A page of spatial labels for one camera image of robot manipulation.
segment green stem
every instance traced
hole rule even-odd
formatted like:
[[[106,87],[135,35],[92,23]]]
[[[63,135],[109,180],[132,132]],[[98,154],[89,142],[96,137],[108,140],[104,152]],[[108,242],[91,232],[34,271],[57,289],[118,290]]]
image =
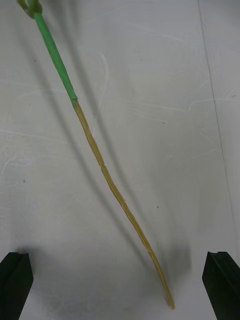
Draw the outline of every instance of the green stem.
[[[61,81],[67,91],[67,94],[69,95],[69,98],[71,100],[71,104],[72,104],[73,108],[75,109],[76,105],[74,103],[74,100],[78,100],[78,97],[75,94],[75,91],[74,91],[72,83],[69,79],[67,70],[64,66],[62,58],[60,57],[58,48],[57,48],[57,46],[54,42],[54,39],[49,31],[49,28],[46,25],[41,13],[36,12],[34,14],[34,19],[35,19],[36,24],[39,28],[39,31],[41,32],[42,38],[45,42],[46,48],[50,54],[52,62],[55,65],[55,68],[61,78]]]

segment white surface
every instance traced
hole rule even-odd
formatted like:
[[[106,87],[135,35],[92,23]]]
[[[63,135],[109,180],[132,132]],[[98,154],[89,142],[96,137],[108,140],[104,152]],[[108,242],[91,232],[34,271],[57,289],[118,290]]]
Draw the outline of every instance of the white surface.
[[[201,15],[240,259],[240,2],[201,0]]]
[[[34,283],[21,319],[215,319],[202,283],[206,255],[236,258],[236,250],[198,3],[59,3],[43,4],[44,17],[176,310],[101,174],[35,22],[2,0],[0,257],[30,254]]]

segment black holder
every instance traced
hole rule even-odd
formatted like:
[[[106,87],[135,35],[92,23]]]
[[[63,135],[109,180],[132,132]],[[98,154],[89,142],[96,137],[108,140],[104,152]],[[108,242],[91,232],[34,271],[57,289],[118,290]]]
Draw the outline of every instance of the black holder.
[[[34,281],[29,254],[10,252],[0,263],[0,320],[18,320]]]

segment yellow stem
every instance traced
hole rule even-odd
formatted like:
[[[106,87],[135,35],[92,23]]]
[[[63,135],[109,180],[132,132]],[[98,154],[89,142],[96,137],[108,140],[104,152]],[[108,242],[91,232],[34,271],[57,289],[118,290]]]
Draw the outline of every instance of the yellow stem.
[[[164,289],[164,292],[167,296],[167,299],[168,299],[168,303],[171,307],[171,309],[175,309],[175,304],[174,304],[174,300],[173,300],[173,297],[171,295],[171,292],[169,290],[169,287],[168,287],[168,284],[167,284],[167,281],[165,279],[165,276],[164,276],[164,273],[163,273],[163,270],[160,266],[160,263],[158,262],[158,259],[153,251],[153,249],[151,248],[147,238],[145,237],[142,229],[140,228],[137,220],[134,218],[134,215],[132,214],[132,212],[130,211],[129,207],[127,206],[123,196],[121,195],[121,193],[119,192],[118,188],[115,186],[114,182],[113,182],[113,179],[111,178],[109,172],[108,172],[108,169],[106,168],[105,164],[104,164],[104,159],[99,151],[99,148],[98,148],[98,145],[90,131],[90,128],[89,128],[89,125],[88,125],[88,122],[85,118],[85,115],[83,113],[83,110],[80,106],[80,104],[78,103],[77,100],[74,100],[75,102],[75,112],[78,116],[78,119],[80,120],[81,122],[81,125],[82,125],[82,128],[84,130],[84,133],[85,133],[85,136],[86,136],[86,139],[91,147],[91,150],[92,152],[94,153],[95,155],[95,158],[98,162],[98,164],[100,165],[101,167],[101,172],[103,173],[104,175],[104,178],[106,179],[106,182],[109,186],[109,188],[111,189],[112,193],[114,194],[115,198],[117,199],[117,201],[120,203],[123,211],[125,212],[126,216],[128,217],[128,219],[130,220],[131,224],[133,225],[134,229],[136,230],[139,238],[141,239],[141,242],[143,243],[143,245],[145,246],[145,248],[147,249],[147,252],[148,254],[150,255],[154,265],[155,265],[155,268],[157,270],[157,273],[160,277],[160,280],[161,280],[161,283],[162,283],[162,286],[163,286],[163,289]]]

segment white wall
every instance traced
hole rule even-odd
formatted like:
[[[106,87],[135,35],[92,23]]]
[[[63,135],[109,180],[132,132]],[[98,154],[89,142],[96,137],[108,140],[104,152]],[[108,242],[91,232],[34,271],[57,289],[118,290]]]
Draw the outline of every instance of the white wall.
[[[236,248],[197,0],[45,1],[43,14],[176,310],[35,22],[1,0],[0,258],[30,254],[34,283],[21,318],[215,319],[202,284],[206,255],[236,258]]]
[[[204,38],[240,259],[240,2],[201,0]]]

